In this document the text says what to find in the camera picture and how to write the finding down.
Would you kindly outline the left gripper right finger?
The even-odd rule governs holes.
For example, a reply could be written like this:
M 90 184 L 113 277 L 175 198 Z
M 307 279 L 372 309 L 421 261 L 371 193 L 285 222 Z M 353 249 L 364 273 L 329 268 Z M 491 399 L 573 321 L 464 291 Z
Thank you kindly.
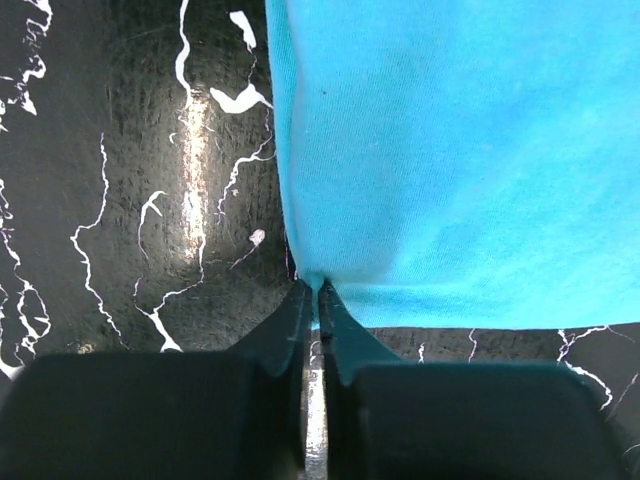
M 621 479 L 590 389 L 551 363 L 412 363 L 318 295 L 332 479 Z

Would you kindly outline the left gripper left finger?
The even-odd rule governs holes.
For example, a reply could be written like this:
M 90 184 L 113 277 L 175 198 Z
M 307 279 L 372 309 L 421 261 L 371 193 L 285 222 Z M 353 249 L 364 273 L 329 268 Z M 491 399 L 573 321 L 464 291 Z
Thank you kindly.
M 5 479 L 294 479 L 311 289 L 222 351 L 57 354 L 1 409 Z

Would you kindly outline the turquoise t-shirt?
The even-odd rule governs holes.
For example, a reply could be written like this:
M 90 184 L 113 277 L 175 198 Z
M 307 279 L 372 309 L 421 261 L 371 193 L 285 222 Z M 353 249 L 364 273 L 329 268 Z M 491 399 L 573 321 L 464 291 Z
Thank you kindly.
M 639 319 L 635 1 L 269 1 L 298 276 L 368 327 Z

